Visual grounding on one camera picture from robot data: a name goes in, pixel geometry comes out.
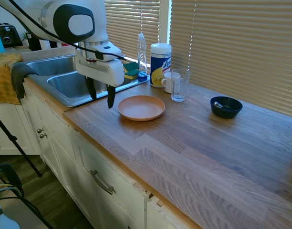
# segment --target toaster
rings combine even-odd
[[[16,28],[8,23],[0,23],[0,38],[5,48],[23,45]]]

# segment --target window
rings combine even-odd
[[[104,3],[109,40],[136,60],[138,34],[143,32],[150,60],[150,45],[158,42],[160,0],[104,0]]]
[[[292,115],[292,0],[173,0],[171,14],[173,68]]]

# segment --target lysol wipes container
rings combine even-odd
[[[150,85],[153,87],[163,87],[161,81],[164,73],[170,71],[171,45],[167,43],[156,43],[150,47]]]

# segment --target tripod leg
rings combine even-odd
[[[30,166],[36,172],[36,174],[38,175],[38,177],[41,177],[42,174],[38,171],[38,169],[36,168],[36,166],[26,156],[25,152],[22,150],[22,148],[20,147],[20,145],[17,143],[17,137],[11,135],[11,133],[8,131],[8,129],[6,128],[6,126],[3,124],[3,122],[1,120],[0,120],[0,127],[4,131],[4,133],[7,135],[7,137],[9,138],[9,140],[12,141],[12,143],[16,146],[16,148],[19,150],[19,152],[22,154],[22,156],[25,158],[25,160],[28,162],[28,164],[30,164]]]

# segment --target white cabinet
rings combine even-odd
[[[31,89],[25,91],[23,106],[41,157],[95,229],[188,229]]]
[[[31,145],[31,141],[28,136],[28,122],[22,106],[0,103],[0,120],[4,123],[9,132],[18,138],[17,142],[26,154],[39,154],[34,151]],[[0,155],[21,155],[1,128]]]

